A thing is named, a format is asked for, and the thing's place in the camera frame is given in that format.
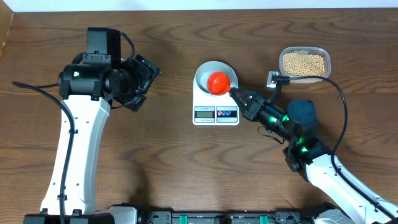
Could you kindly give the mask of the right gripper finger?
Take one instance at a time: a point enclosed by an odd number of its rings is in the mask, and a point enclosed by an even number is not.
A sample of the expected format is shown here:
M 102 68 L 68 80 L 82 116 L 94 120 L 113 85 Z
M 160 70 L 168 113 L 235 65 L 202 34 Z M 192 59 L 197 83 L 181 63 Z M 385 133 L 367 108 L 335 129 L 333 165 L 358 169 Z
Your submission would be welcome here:
M 251 98 L 253 98 L 254 96 L 257 95 L 257 92 L 256 92 L 256 91 L 245 90 L 245 89 L 242 89 L 242 88 L 232 88 L 232 89 L 230 89 L 230 91 L 229 91 L 230 97 L 231 97 L 231 94 L 232 94 L 232 93 L 245 93 L 245 94 L 248 95 L 248 101 L 249 101 Z
M 231 97 L 237 104 L 240 112 L 243 114 L 247 107 L 248 95 L 245 93 L 232 93 Z

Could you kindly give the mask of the red measuring scoop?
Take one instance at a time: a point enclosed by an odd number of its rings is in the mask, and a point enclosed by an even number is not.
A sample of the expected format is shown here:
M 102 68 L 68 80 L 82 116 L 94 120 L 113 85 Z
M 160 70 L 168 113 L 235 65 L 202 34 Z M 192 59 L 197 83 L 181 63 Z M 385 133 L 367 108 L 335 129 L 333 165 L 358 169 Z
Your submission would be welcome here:
M 231 81 L 224 72 L 214 72 L 207 79 L 206 87 L 211 95 L 224 95 L 231 90 Z

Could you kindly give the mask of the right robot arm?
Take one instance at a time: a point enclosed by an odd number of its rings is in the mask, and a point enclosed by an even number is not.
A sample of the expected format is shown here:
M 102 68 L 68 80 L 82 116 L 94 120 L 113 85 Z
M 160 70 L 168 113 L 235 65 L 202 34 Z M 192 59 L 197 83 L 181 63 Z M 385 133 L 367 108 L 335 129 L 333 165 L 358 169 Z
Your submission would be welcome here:
M 288 142 L 283 153 L 290 169 L 326 193 L 354 223 L 397 222 L 397 205 L 364 185 L 324 144 L 312 101 L 294 100 L 282 110 L 257 91 L 232 88 L 229 95 L 244 118 Z

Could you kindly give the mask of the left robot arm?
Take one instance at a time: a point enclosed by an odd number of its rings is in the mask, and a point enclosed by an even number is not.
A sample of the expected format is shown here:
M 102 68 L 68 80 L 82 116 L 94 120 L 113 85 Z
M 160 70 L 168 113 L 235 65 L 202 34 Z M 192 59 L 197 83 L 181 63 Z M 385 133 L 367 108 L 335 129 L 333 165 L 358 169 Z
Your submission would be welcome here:
M 96 205 L 96 169 L 110 111 L 139 110 L 160 68 L 143 56 L 121 56 L 127 35 L 106 27 L 90 27 L 87 49 L 58 77 L 62 125 L 55 164 L 38 214 L 25 223 L 145 223 L 137 207 L 122 203 L 106 210 Z

